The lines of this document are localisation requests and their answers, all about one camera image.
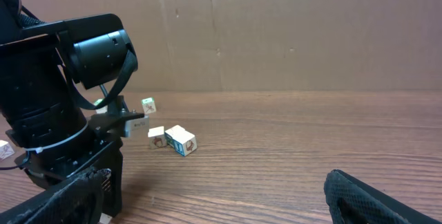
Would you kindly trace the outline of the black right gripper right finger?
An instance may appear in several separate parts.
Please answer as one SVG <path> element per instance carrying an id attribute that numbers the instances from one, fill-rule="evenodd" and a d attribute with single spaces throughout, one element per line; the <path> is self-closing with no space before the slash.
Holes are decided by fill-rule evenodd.
<path id="1" fill-rule="evenodd" d="M 339 169 L 327 174 L 324 193 L 334 224 L 441 224 Z"/>

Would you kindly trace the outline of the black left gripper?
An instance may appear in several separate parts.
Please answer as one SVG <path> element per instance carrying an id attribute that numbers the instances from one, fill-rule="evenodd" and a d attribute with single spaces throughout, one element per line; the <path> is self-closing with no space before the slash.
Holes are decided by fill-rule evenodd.
<path id="1" fill-rule="evenodd" d="M 49 189 L 87 169 L 104 172 L 103 212 L 112 217 L 122 210 L 122 138 L 131 120 L 123 96 L 108 104 L 106 113 L 86 118 L 72 102 L 60 102 L 23 120 L 24 148 L 30 160 L 24 172 L 37 186 Z"/>

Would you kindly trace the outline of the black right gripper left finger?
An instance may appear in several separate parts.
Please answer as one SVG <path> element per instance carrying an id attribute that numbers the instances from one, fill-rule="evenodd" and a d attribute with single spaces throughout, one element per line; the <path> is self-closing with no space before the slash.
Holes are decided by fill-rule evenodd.
<path id="1" fill-rule="evenodd" d="M 1 213 L 1 224 L 98 223 L 110 169 L 91 167 Z"/>

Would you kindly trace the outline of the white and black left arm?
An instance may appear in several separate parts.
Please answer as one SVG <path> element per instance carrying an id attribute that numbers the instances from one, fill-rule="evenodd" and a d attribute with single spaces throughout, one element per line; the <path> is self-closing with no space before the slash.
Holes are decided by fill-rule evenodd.
<path id="1" fill-rule="evenodd" d="M 45 23 L 21 0 L 1 0 L 1 113 L 25 150 L 15 161 L 43 194 L 26 221 L 91 223 L 122 209 L 122 90 L 137 70 L 117 15 Z"/>

